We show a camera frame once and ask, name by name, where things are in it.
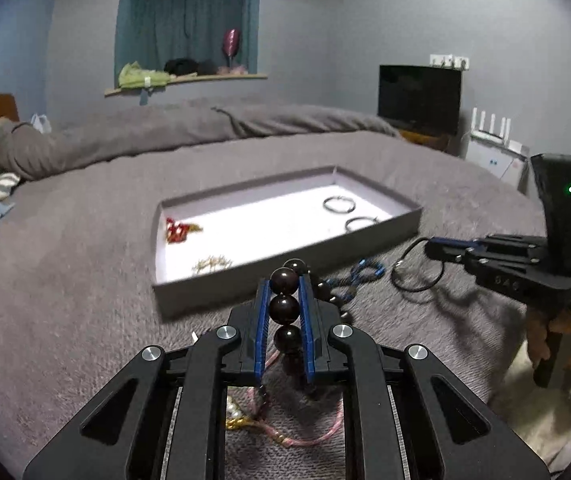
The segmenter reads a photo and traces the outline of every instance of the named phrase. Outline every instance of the teal curtain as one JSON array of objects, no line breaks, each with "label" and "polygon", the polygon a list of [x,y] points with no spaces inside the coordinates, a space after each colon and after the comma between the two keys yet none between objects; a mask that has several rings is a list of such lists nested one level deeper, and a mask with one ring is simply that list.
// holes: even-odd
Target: teal curtain
[{"label": "teal curtain", "polygon": [[241,31],[235,62],[256,72],[259,0],[120,0],[114,80],[126,63],[163,70],[169,59],[190,57],[225,65],[221,50],[230,28]]}]

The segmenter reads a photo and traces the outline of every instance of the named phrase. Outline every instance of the window sill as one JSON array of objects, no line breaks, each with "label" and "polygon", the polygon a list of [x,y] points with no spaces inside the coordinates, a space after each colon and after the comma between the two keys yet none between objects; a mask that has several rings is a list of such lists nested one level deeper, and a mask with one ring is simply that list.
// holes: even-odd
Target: window sill
[{"label": "window sill", "polygon": [[[267,79],[267,74],[225,74],[225,75],[184,75],[175,77],[168,83],[168,86],[198,83],[201,81],[228,81],[233,79]],[[140,92],[141,88],[114,88],[105,91],[105,97],[117,95],[122,92]]]}]

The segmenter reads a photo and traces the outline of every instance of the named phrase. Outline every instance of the pink string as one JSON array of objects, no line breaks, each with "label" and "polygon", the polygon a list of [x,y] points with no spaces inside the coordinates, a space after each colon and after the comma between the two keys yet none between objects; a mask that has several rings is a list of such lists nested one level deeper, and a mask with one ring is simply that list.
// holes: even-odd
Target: pink string
[{"label": "pink string", "polygon": [[[277,361],[277,359],[279,358],[279,355],[280,355],[280,353],[278,351],[274,352],[272,355],[270,355],[268,360],[265,362],[265,370],[267,370],[270,366],[272,366]],[[257,413],[258,413],[258,410],[256,408],[256,402],[254,400],[255,394],[256,394],[256,388],[250,388],[248,391],[248,400],[250,402],[250,406],[251,406],[253,416],[257,416]],[[284,441],[281,442],[281,445],[283,447],[286,447],[286,448],[287,447],[317,446],[318,444],[321,444],[321,443],[329,440],[330,438],[335,436],[335,434],[337,434],[337,432],[343,426],[343,415],[344,415],[344,413],[343,413],[343,400],[339,400],[339,403],[337,405],[337,418],[335,419],[332,427],[325,434],[323,434],[323,436],[320,436],[320,437],[315,438],[313,440],[300,440],[300,439],[296,439],[296,438],[286,437],[284,439]],[[281,433],[279,433],[273,426],[270,426],[265,420],[256,420],[256,421],[254,421],[254,423],[252,423],[252,426],[254,426],[255,428],[259,428],[265,434],[267,434],[267,436],[269,436],[270,438],[272,438],[274,440],[276,440],[278,437],[281,436]]]}]

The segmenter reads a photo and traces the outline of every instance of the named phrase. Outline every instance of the white plastic bag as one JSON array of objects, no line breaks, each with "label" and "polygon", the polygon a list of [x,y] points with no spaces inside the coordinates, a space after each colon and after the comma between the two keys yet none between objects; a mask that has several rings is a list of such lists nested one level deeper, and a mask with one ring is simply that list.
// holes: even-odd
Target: white plastic bag
[{"label": "white plastic bag", "polygon": [[52,132],[52,125],[45,115],[34,114],[30,124],[35,130],[39,130],[42,134],[50,134]]}]

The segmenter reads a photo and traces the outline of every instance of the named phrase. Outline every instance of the wall socket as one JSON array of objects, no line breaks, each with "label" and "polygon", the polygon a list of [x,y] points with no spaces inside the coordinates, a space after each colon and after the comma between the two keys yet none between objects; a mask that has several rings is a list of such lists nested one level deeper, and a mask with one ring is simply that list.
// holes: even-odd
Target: wall socket
[{"label": "wall socket", "polygon": [[453,54],[430,54],[430,66],[455,68],[456,70],[469,70],[470,58],[453,56]]}]

